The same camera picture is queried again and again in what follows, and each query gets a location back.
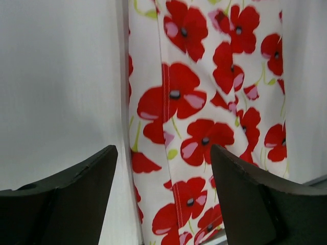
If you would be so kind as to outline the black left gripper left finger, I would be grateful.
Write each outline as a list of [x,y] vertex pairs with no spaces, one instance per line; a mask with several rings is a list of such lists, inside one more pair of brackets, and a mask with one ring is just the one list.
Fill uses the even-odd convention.
[[98,244],[118,151],[88,159],[17,190],[1,191],[1,244]]

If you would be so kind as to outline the red poppy print skirt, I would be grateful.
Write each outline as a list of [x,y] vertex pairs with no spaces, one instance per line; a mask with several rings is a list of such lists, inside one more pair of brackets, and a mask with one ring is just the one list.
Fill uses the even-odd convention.
[[287,178],[280,1],[130,1],[129,136],[144,244],[224,223],[210,151]]

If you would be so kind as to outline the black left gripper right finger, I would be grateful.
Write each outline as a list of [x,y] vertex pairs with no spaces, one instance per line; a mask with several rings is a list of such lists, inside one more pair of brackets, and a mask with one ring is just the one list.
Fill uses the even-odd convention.
[[326,189],[276,176],[220,145],[211,162],[228,244],[326,244]]

